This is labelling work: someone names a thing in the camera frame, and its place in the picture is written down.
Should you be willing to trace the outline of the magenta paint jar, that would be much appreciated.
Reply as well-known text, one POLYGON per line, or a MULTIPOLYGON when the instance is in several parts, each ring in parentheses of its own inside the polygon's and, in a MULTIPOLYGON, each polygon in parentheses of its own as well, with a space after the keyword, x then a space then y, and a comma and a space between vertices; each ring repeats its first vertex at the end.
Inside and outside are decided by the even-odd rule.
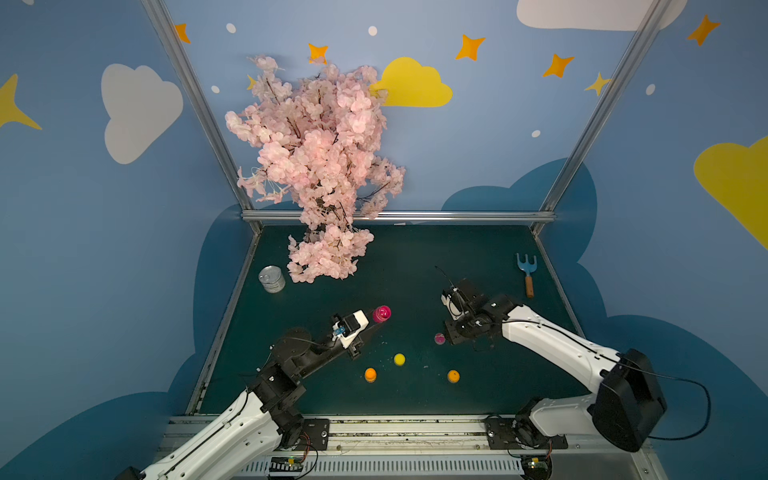
POLYGON ((392 317, 392 310, 386 305, 377 307, 373 312, 373 318, 376 323, 384 323, 388 321, 391 317, 392 317))

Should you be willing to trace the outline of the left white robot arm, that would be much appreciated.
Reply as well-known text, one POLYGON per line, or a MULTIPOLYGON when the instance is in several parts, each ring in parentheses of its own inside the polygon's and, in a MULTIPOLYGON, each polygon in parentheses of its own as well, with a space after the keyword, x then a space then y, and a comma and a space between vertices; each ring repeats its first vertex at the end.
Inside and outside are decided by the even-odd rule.
POLYGON ((306 392, 306 378, 345 354, 359 356, 380 328, 374 324, 347 339, 328 335, 317 341, 303 328, 289 330, 275 342, 256 379, 222 414, 158 462, 142 470, 128 467, 117 477, 230 479, 253 458, 294 446, 304 422, 295 403, 306 392))

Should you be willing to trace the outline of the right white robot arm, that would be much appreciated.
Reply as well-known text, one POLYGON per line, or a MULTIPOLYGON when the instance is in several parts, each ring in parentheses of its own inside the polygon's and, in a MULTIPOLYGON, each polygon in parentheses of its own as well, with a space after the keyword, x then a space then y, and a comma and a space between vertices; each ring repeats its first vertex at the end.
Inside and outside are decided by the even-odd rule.
POLYGON ((505 294, 490 298, 478 292, 468 280, 443 290, 440 300, 450 315, 445 335, 451 344, 501 336, 586 388, 581 396, 532 399, 514 417, 501 418, 516 444, 539 449, 557 437, 599 436, 634 453, 655 437, 668 404, 659 383, 663 376, 642 352, 593 343, 505 294))

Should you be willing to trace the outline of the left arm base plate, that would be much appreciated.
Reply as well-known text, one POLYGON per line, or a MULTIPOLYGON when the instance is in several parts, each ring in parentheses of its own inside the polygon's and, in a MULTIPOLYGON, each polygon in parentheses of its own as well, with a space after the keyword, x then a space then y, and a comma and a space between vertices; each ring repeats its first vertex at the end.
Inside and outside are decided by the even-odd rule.
POLYGON ((290 426, 283 435, 281 448, 304 451, 307 448, 326 451, 330 436, 330 420, 325 418, 304 418, 290 426))

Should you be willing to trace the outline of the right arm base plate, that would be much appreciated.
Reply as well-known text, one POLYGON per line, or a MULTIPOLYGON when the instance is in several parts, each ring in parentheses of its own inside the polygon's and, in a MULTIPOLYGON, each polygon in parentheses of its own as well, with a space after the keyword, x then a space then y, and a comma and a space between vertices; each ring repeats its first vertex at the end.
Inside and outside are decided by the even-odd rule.
POLYGON ((526 418, 490 415, 483 420, 491 450, 566 450, 564 436, 548 437, 526 418))

